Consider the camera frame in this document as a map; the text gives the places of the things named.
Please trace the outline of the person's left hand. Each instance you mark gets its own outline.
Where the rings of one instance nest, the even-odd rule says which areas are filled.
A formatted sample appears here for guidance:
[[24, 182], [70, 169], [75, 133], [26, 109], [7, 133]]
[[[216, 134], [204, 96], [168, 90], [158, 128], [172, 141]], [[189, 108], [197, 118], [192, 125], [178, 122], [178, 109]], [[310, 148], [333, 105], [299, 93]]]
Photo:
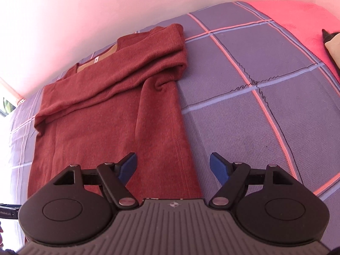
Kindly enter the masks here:
[[2, 234], [3, 234], [3, 228], [0, 225], [0, 249], [3, 249], [3, 246], [4, 246]]

